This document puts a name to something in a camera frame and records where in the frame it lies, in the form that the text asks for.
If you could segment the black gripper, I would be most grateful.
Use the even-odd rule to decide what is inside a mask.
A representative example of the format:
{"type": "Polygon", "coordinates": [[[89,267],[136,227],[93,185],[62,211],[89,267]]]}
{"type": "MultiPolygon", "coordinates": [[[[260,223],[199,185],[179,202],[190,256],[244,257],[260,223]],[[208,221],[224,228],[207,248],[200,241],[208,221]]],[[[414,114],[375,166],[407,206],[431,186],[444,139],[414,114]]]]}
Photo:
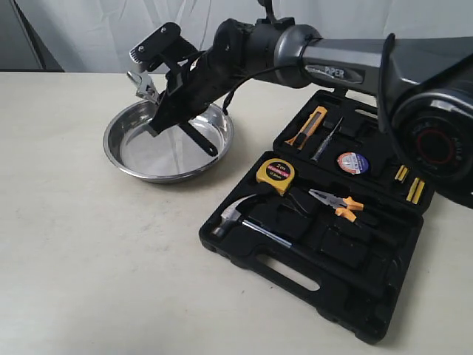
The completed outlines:
{"type": "Polygon", "coordinates": [[[135,72],[171,66],[166,89],[149,121],[152,135],[200,115],[250,75],[247,48],[254,28],[254,24],[229,18],[218,26],[211,47],[198,52],[180,36],[178,24],[167,22],[130,49],[135,72]],[[188,63],[179,67],[177,62],[183,59],[188,63]]]}

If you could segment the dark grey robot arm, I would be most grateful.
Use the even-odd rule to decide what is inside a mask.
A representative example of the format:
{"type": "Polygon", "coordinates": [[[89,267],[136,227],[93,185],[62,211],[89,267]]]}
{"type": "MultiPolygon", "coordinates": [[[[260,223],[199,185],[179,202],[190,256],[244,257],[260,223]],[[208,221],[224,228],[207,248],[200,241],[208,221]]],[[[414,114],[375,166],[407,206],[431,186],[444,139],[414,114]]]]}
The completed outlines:
{"type": "Polygon", "coordinates": [[[207,155],[218,151],[191,120],[218,99],[230,104],[251,79],[300,89],[310,84],[375,98],[378,125],[396,155],[454,203],[472,206],[472,38],[327,39],[308,24],[229,18],[198,50],[168,22],[131,48],[128,76],[156,112],[152,135],[178,126],[207,155]]]}

